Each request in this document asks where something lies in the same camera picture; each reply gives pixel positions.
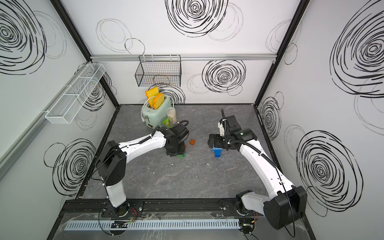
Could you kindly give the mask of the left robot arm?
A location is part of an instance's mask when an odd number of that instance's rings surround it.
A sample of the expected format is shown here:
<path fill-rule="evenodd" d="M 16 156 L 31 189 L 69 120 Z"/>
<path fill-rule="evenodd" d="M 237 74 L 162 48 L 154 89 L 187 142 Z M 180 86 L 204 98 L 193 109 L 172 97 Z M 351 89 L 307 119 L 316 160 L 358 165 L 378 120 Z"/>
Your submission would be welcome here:
<path fill-rule="evenodd" d="M 182 120 L 171 128 L 156 126 L 151 134 L 122 143 L 110 141 L 105 144 L 96 161 L 94 170 L 101 177 L 111 205 L 117 209 L 127 201 L 123 186 L 126 165 L 133 159 L 150 151 L 164 148 L 170 157 L 186 153 L 185 140 L 189 136 L 187 125 Z"/>

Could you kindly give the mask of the light blue long lego brick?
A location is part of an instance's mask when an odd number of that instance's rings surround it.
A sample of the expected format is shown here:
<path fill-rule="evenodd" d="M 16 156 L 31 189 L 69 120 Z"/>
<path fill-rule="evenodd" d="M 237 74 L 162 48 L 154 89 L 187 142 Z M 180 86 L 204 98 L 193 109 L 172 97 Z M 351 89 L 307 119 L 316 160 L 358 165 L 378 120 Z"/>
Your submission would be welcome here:
<path fill-rule="evenodd" d="M 215 158 L 220 158 L 221 154 L 222 154 L 222 151 L 223 151 L 222 148 L 216 148 L 216 147 L 212 148 L 212 152 L 214 153 Z"/>

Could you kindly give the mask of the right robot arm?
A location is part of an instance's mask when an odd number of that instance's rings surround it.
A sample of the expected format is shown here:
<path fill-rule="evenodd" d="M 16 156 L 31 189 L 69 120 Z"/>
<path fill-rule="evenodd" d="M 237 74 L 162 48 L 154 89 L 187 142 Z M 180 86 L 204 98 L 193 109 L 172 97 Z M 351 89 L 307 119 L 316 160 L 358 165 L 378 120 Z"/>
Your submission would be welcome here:
<path fill-rule="evenodd" d="M 210 134 L 208 146 L 214 153 L 222 150 L 237 150 L 251 164 L 262 180 L 267 195 L 244 191 L 236 195 L 237 211 L 241 215 L 254 212 L 264 215 L 270 225 L 279 230 L 300 220 L 306 211 L 307 192 L 296 187 L 278 169 L 263 150 L 254 132 L 242 129 L 234 115 L 218 122 L 219 134 Z"/>

